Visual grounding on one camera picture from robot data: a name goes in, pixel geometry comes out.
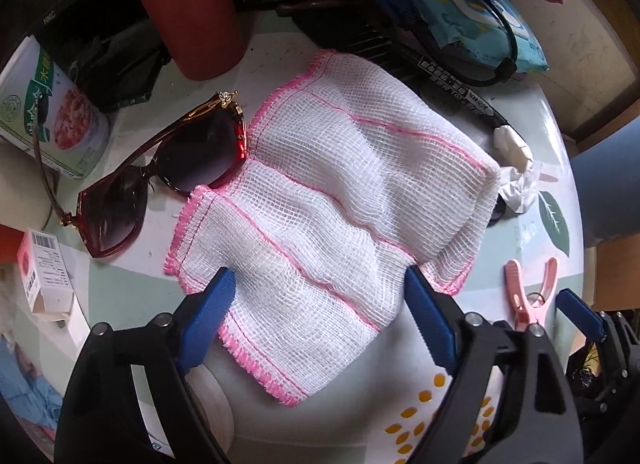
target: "barcode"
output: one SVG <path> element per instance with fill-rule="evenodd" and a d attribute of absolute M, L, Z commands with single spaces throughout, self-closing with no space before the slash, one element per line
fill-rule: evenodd
<path fill-rule="evenodd" d="M 40 247 L 46 247 L 47 249 L 56 248 L 55 241 L 52 238 L 39 235 L 38 233 L 32 233 L 31 236 L 33 237 L 33 243 Z"/>

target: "small box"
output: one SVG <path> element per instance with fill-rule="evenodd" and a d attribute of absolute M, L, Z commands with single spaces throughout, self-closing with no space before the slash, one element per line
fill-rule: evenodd
<path fill-rule="evenodd" d="M 49 321 L 68 319 L 74 289 L 66 274 L 58 239 L 29 229 L 18 250 L 18 265 L 31 312 Z"/>

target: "green and white can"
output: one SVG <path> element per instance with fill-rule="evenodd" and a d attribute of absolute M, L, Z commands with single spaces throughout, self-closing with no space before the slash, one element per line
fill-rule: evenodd
<path fill-rule="evenodd" d="M 28 36 L 0 74 L 0 135 L 31 156 L 31 130 L 41 94 L 49 95 L 40 133 L 44 163 L 75 179 L 87 176 L 107 146 L 109 122 Z"/>

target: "dishcloth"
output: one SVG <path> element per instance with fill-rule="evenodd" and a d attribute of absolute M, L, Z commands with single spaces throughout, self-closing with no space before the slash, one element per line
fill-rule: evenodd
<path fill-rule="evenodd" d="M 396 317 L 406 267 L 460 290 L 499 167 L 400 81 L 330 50 L 268 98 L 248 145 L 231 182 L 193 191 L 164 269 L 186 293 L 236 273 L 220 338 L 295 406 Z"/>

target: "table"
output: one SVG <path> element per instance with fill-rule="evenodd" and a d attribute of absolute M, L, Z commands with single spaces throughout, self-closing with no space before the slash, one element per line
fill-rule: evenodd
<path fill-rule="evenodd" d="M 174 63 L 161 72 L 149 102 L 122 110 L 115 119 L 113 138 L 104 157 L 84 181 L 63 179 L 58 195 L 66 209 L 75 209 L 79 190 L 113 170 L 157 130 L 217 91 L 238 90 L 239 104 L 250 121 L 260 104 L 276 88 L 302 73 L 317 47 L 287 18 L 273 13 L 255 15 L 247 53 L 230 72 L 209 81 L 188 81 Z M 456 102 L 425 88 L 427 103 L 476 142 L 488 148 L 486 133 L 473 124 Z M 542 282 L 549 256 L 560 262 L 559 287 L 582 293 L 583 249 L 580 212 L 568 158 L 556 121 L 537 86 L 510 81 L 484 91 L 543 162 L 540 202 L 520 216 L 508 215 L 487 230 L 475 266 L 456 301 L 488 320 L 510 319 L 504 295 L 502 268 L 511 258 L 524 267 L 527 291 Z M 142 161 L 148 161 L 147 153 Z M 79 303 L 90 324 L 109 322 L 114 329 L 139 326 L 155 314 L 173 311 L 183 293 L 173 277 L 162 272 L 184 200 L 162 183 L 150 192 L 140 237 L 124 253 L 107 260 L 91 259 L 78 232 L 49 224 L 58 235 L 66 267 Z M 15 336 L 18 343 L 49 378 L 64 391 L 77 349 L 68 333 L 53 323 L 31 317 L 18 303 Z M 566 363 L 574 328 L 561 313 L 550 313 L 547 331 Z M 234 463 L 402 463 L 442 400 L 450 378 L 435 367 L 415 324 L 404 308 L 324 390 L 290 409 L 268 396 L 216 342 L 205 361 L 229 400 L 236 439 L 230 450 Z M 139 398 L 152 404 L 143 372 L 134 369 Z M 480 448 L 482 430 L 497 404 L 500 375 L 495 375 L 470 449 Z"/>

